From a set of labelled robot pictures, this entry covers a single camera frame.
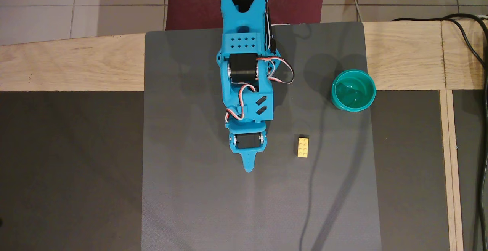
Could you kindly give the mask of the blue gripper body with servo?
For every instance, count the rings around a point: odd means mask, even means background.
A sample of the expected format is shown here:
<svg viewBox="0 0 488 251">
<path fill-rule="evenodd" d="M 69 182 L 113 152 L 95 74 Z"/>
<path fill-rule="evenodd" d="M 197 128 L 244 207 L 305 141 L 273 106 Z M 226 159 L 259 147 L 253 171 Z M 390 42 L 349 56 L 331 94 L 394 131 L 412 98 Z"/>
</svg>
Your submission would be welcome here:
<svg viewBox="0 0 488 251">
<path fill-rule="evenodd" d="M 233 153 L 257 153 L 267 146 L 265 123 L 228 123 L 228 142 Z"/>
</svg>

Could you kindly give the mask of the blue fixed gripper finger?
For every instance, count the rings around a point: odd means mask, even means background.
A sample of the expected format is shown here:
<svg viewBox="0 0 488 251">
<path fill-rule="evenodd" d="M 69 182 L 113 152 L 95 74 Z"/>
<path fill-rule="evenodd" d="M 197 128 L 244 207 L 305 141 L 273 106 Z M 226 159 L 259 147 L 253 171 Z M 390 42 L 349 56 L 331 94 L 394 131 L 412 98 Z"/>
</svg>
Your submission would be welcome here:
<svg viewBox="0 0 488 251">
<path fill-rule="evenodd" d="M 248 173 L 254 170 L 256 151 L 241 152 L 244 170 Z"/>
</svg>

